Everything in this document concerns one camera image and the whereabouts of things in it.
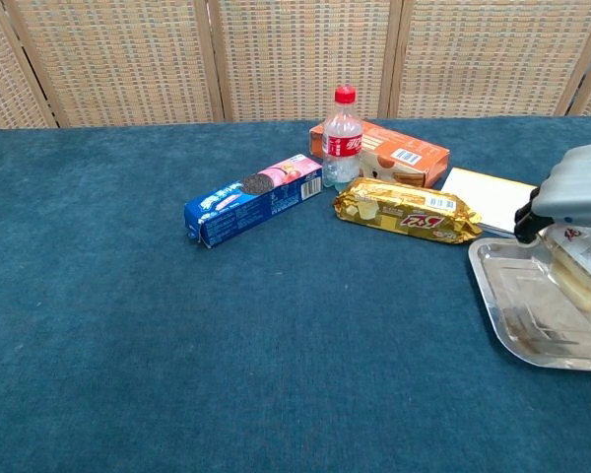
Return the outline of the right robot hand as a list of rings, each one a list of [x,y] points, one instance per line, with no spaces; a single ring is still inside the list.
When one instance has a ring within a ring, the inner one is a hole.
[[[568,150],[533,188],[514,214],[514,236],[528,244],[552,224],[591,228],[591,144]]]

